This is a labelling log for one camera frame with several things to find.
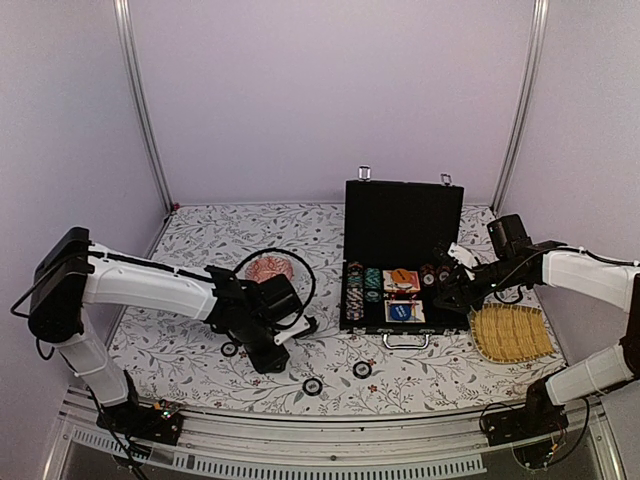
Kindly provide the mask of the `orange big blind button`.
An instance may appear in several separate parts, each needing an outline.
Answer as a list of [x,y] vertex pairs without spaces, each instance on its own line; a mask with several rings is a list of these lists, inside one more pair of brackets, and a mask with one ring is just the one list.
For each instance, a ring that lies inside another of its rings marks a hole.
[[410,284],[412,281],[412,274],[410,271],[398,268],[391,271],[391,280],[396,284]]

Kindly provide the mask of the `red card deck box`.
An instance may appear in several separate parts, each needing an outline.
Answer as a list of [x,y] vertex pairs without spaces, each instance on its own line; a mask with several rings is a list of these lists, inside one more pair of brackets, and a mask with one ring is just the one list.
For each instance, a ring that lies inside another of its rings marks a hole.
[[410,284],[396,284],[391,280],[392,270],[383,270],[383,287],[385,292],[390,293],[416,293],[420,291],[420,280],[417,271],[411,271],[412,281]]

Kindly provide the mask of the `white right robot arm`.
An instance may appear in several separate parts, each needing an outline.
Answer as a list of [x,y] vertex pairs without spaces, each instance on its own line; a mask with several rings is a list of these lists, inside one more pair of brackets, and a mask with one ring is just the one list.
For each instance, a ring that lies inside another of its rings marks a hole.
[[480,311],[487,298],[511,287],[538,288],[549,313],[565,313],[560,330],[574,346],[569,366],[536,381],[526,393],[517,427],[537,436],[556,410],[591,394],[606,394],[639,379],[639,263],[598,255],[557,240],[534,242],[519,215],[487,226],[495,259],[482,263],[456,243],[435,248],[447,264],[434,304],[460,313]]

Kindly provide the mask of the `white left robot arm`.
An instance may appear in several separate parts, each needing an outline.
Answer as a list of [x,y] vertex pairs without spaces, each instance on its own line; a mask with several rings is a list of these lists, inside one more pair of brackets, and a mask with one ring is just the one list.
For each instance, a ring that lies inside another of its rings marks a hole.
[[93,392],[99,406],[128,434],[148,426],[130,376],[118,367],[83,316],[87,304],[166,311],[199,320],[229,336],[260,374],[282,372],[291,338],[316,332],[291,282],[278,274],[262,283],[213,265],[184,269],[129,256],[71,228],[36,267],[33,283],[11,306],[38,343],[50,344]]

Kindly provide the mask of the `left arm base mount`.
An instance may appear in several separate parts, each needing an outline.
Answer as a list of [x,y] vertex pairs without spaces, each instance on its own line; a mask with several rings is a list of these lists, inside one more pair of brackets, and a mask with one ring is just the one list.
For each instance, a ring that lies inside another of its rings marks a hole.
[[176,446],[184,422],[181,407],[164,399],[152,406],[143,405],[130,378],[127,379],[127,387],[127,396],[123,402],[113,406],[99,403],[96,424],[103,429],[120,433],[127,439]]

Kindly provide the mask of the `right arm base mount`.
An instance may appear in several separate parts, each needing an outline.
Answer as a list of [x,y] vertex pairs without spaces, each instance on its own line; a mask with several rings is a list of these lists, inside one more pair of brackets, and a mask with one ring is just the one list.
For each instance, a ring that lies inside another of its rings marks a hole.
[[547,438],[539,444],[514,449],[516,461],[529,469],[542,469],[551,465],[569,426],[564,407],[551,402],[545,381],[545,378],[537,380],[527,388],[523,406],[514,408],[497,403],[497,406],[503,408],[502,411],[489,413],[487,406],[479,419],[479,428],[490,446],[559,433],[558,440]]

